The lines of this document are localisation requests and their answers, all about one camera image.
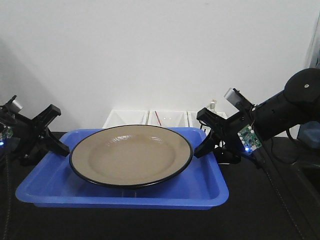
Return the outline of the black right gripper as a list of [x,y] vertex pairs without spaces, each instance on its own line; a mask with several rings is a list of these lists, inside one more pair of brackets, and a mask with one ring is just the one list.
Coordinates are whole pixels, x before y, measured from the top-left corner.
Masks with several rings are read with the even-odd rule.
[[251,116],[253,106],[250,104],[246,107],[238,104],[237,108],[238,112],[227,119],[205,107],[197,112],[196,119],[202,125],[210,127],[211,130],[203,142],[194,149],[193,155],[196,158],[201,158],[213,152],[217,159],[222,162],[236,164],[241,158],[246,158],[255,165],[259,165],[254,151],[245,152],[244,146],[238,137],[238,132],[247,125],[252,126],[254,130],[254,121]]

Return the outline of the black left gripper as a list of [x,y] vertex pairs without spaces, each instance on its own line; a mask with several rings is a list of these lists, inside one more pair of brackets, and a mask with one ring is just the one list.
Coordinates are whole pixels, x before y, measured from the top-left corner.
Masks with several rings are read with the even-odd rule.
[[8,166],[10,161],[19,160],[22,166],[35,166],[48,151],[66,157],[70,148],[57,139],[48,128],[60,115],[61,110],[53,104],[33,119],[6,109],[4,121],[7,126],[13,127],[13,137],[7,141],[4,164]]

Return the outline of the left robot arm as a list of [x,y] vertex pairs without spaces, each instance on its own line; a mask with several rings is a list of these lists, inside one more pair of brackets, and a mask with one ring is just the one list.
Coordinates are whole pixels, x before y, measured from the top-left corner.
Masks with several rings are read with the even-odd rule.
[[49,105],[32,119],[19,114],[11,104],[0,107],[0,147],[7,148],[13,160],[22,166],[32,166],[48,153],[66,157],[70,148],[57,139],[49,124],[61,115],[55,105]]

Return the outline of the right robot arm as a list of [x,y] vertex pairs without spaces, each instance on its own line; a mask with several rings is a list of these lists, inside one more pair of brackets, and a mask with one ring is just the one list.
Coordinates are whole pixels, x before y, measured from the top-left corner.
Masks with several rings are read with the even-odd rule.
[[238,163],[253,159],[264,142],[296,125],[320,120],[320,71],[307,68],[294,74],[284,89],[254,105],[239,90],[230,88],[224,96],[238,112],[224,119],[207,108],[197,120],[210,128],[194,156],[213,153],[218,160]]

